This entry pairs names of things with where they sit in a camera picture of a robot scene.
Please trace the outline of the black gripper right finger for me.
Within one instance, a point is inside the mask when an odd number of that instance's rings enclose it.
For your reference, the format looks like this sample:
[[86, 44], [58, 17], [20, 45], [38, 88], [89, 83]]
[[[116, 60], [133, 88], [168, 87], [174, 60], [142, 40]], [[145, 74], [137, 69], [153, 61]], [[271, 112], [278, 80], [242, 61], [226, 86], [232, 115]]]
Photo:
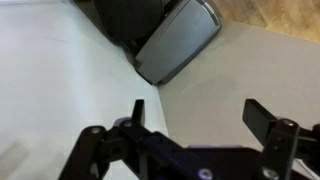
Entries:
[[277, 118], [255, 99], [246, 99], [242, 120], [263, 146], [254, 170], [255, 180], [306, 180], [293, 175], [295, 159], [320, 175], [320, 129], [302, 128], [288, 118]]

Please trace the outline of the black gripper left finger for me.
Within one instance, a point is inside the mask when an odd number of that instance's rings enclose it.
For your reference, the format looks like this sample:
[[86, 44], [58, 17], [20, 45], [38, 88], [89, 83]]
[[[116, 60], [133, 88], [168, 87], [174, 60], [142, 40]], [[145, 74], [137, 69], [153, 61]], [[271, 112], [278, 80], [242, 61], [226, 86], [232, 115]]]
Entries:
[[135, 150], [121, 131], [144, 124], [144, 100], [137, 99], [130, 117], [116, 120], [111, 129], [96, 125], [83, 129], [58, 180], [103, 180], [110, 163], [125, 160]]

